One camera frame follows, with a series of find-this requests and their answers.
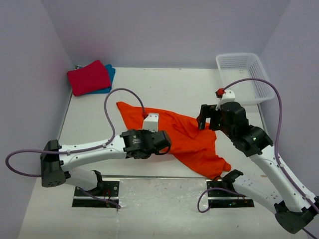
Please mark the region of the orange t shirt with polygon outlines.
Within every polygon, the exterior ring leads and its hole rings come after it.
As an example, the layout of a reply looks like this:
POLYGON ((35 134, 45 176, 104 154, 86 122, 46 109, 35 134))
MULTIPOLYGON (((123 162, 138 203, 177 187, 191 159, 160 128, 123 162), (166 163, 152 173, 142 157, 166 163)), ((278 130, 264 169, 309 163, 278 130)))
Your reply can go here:
POLYGON ((159 114, 159 130, 166 131, 171 139, 169 154, 190 170, 209 179, 231 171, 231 165, 216 153, 217 136, 208 123, 199 130, 195 118, 156 108, 145 111, 159 114))

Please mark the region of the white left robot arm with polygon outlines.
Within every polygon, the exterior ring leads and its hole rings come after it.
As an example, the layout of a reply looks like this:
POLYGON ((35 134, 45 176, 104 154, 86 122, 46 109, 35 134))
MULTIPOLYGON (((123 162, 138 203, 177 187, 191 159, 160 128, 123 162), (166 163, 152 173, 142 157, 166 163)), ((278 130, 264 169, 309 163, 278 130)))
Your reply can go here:
POLYGON ((131 129, 107 141, 79 145, 59 145, 57 140, 47 143, 41 154, 41 185, 52 188, 72 185, 97 196, 103 192, 102 175, 87 171, 83 165, 110 159, 147 159, 170 151, 171 140, 166 131, 131 129))

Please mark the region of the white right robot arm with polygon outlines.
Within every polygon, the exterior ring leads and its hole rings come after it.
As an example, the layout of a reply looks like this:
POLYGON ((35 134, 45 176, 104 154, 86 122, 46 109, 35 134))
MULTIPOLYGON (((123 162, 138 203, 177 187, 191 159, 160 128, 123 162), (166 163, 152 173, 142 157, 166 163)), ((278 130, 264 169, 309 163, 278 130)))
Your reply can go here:
POLYGON ((196 119, 200 130, 205 128, 206 119, 210 120, 210 130, 223 132, 275 187, 269 189, 243 172, 232 170, 222 178, 226 195, 251 198, 273 213, 279 225, 291 234, 303 230, 318 215, 319 198, 300 183, 282 159, 276 158, 272 140, 262 128, 249 124, 239 103, 202 105, 196 119))

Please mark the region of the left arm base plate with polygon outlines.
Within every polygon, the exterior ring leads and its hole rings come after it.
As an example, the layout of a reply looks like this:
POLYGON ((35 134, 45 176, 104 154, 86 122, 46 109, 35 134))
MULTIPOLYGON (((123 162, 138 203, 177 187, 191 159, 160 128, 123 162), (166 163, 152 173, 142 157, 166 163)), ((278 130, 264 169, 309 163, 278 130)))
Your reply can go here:
POLYGON ((95 174, 97 175, 98 180, 97 187, 89 191, 84 191, 76 187, 74 191, 72 207, 120 209, 120 180, 104 180, 100 172, 95 171, 95 174))

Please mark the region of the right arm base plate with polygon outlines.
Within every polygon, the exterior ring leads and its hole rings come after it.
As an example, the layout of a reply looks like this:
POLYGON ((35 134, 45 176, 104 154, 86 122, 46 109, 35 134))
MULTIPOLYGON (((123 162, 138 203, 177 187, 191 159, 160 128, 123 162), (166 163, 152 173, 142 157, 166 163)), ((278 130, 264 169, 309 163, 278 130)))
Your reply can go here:
POLYGON ((216 176, 212 180, 206 180, 207 189, 221 188, 223 190, 212 190, 207 193, 208 205, 210 208, 253 208, 254 202, 250 198, 238 196, 232 183, 243 173, 239 170, 232 170, 224 177, 216 176))

